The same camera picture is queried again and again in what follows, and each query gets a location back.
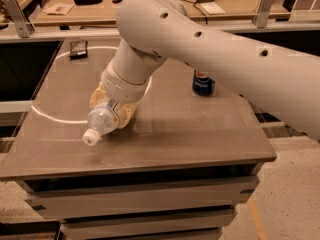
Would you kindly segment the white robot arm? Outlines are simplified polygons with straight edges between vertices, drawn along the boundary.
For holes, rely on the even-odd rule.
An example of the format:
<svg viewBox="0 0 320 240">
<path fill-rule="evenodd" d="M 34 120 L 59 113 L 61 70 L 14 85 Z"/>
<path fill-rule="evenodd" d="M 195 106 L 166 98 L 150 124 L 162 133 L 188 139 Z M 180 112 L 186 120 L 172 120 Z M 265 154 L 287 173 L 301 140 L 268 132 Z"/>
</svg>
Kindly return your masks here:
<svg viewBox="0 0 320 240">
<path fill-rule="evenodd" d="M 114 100 L 142 99 L 152 73 L 173 58 L 320 139 L 319 57 L 199 25 L 176 0 L 123 0 L 116 23 L 122 40 L 101 76 Z"/>
</svg>

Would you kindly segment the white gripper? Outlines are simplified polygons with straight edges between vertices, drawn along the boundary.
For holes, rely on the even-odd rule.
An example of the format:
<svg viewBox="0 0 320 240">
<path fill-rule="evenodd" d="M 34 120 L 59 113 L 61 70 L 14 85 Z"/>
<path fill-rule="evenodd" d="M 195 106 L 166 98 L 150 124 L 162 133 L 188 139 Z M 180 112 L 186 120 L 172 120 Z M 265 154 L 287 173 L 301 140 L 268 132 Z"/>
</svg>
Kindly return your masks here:
<svg viewBox="0 0 320 240">
<path fill-rule="evenodd" d="M 91 95 L 89 108 L 93 109 L 100 101 L 110 97 L 120 102 L 116 105 L 115 112 L 119 118 L 118 129 L 122 129 L 133 117 L 137 102 L 144 97 L 148 84 L 149 81 L 143 84 L 132 84 L 123 80 L 109 63 L 101 74 L 101 82 Z"/>
</svg>

